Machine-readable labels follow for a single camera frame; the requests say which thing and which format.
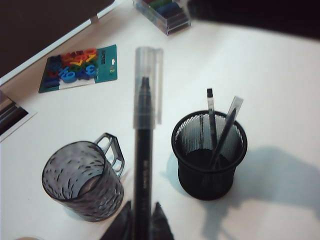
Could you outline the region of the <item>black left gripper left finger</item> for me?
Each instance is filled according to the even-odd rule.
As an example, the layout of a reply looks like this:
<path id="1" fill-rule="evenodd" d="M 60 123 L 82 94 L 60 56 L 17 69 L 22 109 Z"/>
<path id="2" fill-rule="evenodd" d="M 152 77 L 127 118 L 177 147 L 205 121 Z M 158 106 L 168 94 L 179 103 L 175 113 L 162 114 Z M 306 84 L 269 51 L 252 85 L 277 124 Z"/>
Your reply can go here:
<path id="1" fill-rule="evenodd" d="M 127 201 L 101 240 L 130 240 L 132 233 L 132 203 Z"/>

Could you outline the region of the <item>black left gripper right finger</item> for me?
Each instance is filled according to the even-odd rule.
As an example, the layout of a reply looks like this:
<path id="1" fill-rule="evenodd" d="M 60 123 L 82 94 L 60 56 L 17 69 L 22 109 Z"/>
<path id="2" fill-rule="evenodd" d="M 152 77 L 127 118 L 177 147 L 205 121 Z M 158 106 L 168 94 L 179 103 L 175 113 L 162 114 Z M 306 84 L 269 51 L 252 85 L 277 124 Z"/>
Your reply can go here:
<path id="1" fill-rule="evenodd" d="M 155 209 L 152 214 L 152 239 L 174 240 L 168 219 L 159 202 L 156 202 Z"/>

